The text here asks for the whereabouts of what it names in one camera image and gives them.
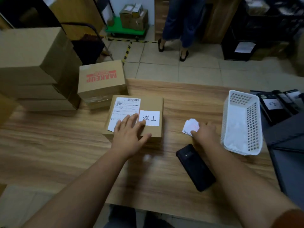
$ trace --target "black shoe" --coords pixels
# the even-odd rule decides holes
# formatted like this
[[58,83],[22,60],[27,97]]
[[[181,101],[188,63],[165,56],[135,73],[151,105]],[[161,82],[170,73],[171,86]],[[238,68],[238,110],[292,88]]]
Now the black shoe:
[[184,61],[186,60],[186,58],[188,57],[188,55],[189,55],[189,52],[188,52],[188,50],[187,50],[187,52],[186,52],[186,57],[185,57],[184,59],[182,59],[182,58],[181,58],[181,55],[180,55],[179,60],[180,60],[181,62],[184,62]]
[[159,46],[160,46],[160,44],[161,44],[161,38],[160,39],[158,39],[158,42],[157,42],[157,44],[158,44],[158,51],[159,52],[163,52],[164,50],[165,50],[165,46],[161,49]]

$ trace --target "person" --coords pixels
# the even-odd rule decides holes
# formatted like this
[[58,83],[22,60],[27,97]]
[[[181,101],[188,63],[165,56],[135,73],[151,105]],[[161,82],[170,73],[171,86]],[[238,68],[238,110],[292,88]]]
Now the person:
[[204,15],[206,0],[171,0],[162,38],[158,40],[158,51],[163,52],[168,40],[181,40],[179,60],[185,61],[188,48],[194,41],[195,32]]
[[[23,227],[93,227],[123,165],[151,137],[151,134],[145,134],[138,139],[138,131],[145,125],[145,121],[132,126],[137,117],[137,114],[127,115],[122,122],[119,121],[114,129],[111,148],[55,195]],[[304,227],[304,212],[268,181],[225,150],[212,123],[200,123],[199,126],[197,132],[191,132],[193,138],[203,147],[217,182],[243,227]],[[120,221],[113,221],[113,226],[107,224],[106,227],[136,227],[136,223],[130,222],[134,221],[133,218],[130,218],[128,223],[128,217],[135,218],[135,212],[130,214],[127,211],[120,211],[120,214],[123,217]]]

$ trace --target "white plastic basket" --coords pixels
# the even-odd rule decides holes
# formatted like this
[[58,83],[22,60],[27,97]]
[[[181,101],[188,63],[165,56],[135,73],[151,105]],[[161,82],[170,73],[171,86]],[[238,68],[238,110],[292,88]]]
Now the white plastic basket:
[[257,155],[263,144],[258,96],[229,91],[224,103],[221,143],[241,155]]

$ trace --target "leg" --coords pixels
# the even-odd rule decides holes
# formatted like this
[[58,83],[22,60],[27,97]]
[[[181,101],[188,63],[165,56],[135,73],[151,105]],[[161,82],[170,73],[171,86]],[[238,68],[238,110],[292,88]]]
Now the leg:
[[110,210],[109,222],[104,228],[136,228],[134,208],[110,205]]
[[184,18],[184,30],[181,36],[182,54],[181,58],[186,57],[187,48],[192,44],[195,32],[199,27],[202,19],[206,0],[191,0],[186,17]]
[[151,211],[147,211],[143,228],[174,228],[165,220],[157,218]]
[[169,6],[168,16],[166,18],[165,27],[163,30],[162,39],[159,40],[159,48],[164,48],[165,42],[171,39],[178,39],[182,30],[182,16],[181,9],[184,0],[171,0]]

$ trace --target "gray pants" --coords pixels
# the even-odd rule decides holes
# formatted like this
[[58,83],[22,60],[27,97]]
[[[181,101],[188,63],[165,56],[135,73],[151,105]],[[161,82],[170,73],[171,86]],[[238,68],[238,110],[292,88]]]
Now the gray pants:
[[[143,228],[174,228],[168,222],[157,218],[147,211]],[[136,228],[135,209],[125,206],[110,205],[109,222],[104,228]]]

